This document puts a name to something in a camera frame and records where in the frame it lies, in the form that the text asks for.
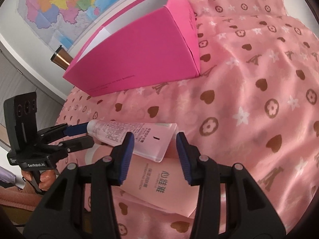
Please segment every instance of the human hand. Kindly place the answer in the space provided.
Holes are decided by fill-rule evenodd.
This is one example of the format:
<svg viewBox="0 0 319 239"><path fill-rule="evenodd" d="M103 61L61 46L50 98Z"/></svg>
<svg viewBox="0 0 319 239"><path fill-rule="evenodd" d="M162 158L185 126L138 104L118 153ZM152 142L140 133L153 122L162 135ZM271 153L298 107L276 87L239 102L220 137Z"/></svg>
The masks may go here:
<svg viewBox="0 0 319 239"><path fill-rule="evenodd" d="M21 174L26 180L32 181L33 176L31 172L21 170ZM43 191L48 191L50 187L52 186L52 184L55 182L55 180L56 180L56 175L54 170L47 170L42 172L40 175L41 182L39 183L39 189Z"/></svg>

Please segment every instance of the open cardboard box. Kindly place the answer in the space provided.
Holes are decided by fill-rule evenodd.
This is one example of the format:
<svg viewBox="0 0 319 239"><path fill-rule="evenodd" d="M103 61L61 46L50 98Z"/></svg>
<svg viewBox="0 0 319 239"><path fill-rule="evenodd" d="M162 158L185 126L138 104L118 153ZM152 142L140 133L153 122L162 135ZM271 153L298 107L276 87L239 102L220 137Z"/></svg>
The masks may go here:
<svg viewBox="0 0 319 239"><path fill-rule="evenodd" d="M188 0L137 0L86 42L64 78L91 96L199 76Z"/></svg>

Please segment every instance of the wooden floor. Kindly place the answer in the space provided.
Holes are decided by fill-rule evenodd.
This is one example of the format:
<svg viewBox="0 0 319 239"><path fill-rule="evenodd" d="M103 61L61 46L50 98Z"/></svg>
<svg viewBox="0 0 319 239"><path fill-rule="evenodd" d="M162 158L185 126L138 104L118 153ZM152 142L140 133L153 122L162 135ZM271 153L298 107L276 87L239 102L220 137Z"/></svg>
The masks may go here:
<svg viewBox="0 0 319 239"><path fill-rule="evenodd" d="M15 95L34 91L37 93L38 130L54 126L62 105L34 86L0 52L0 125L5 127L3 102Z"/></svg>

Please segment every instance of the bedsheet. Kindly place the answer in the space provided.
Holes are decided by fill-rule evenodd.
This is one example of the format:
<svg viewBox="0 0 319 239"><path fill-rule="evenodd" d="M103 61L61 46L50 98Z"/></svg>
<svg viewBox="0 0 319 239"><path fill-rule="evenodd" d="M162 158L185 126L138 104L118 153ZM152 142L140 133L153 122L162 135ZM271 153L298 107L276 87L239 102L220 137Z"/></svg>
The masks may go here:
<svg viewBox="0 0 319 239"><path fill-rule="evenodd" d="M57 123L177 123L202 154L220 164L243 163L289 232L319 184L318 38L286 15L283 0L189 1L197 18L200 77L95 98L75 87ZM95 146L90 154L97 148L103 150ZM69 154L59 171L70 162L85 165L87 153ZM122 236L189 238L193 219L120 188L113 193ZM88 191L85 197L89 209ZM224 215L225 194L221 201ZM224 226L222 216L221 231Z"/></svg>

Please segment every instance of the silver screw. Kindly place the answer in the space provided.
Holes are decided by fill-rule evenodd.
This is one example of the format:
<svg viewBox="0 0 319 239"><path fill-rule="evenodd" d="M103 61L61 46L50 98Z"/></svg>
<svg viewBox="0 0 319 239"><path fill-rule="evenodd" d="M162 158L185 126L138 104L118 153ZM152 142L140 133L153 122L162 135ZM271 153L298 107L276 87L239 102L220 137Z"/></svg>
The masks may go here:
<svg viewBox="0 0 319 239"><path fill-rule="evenodd" d="M242 164L235 164L234 167L238 171L241 171L244 168Z"/></svg>
<svg viewBox="0 0 319 239"><path fill-rule="evenodd" d="M112 156L104 156L102 160L105 163L109 163L112 161Z"/></svg>
<svg viewBox="0 0 319 239"><path fill-rule="evenodd" d="M202 162L207 162L208 161L208 156L206 156L206 155L201 155L200 157L199 157L199 159L202 161Z"/></svg>
<svg viewBox="0 0 319 239"><path fill-rule="evenodd" d="M67 166L67 168L68 168L69 170L74 170L76 167L77 167L77 165L76 165L75 163L70 163L70 164Z"/></svg>

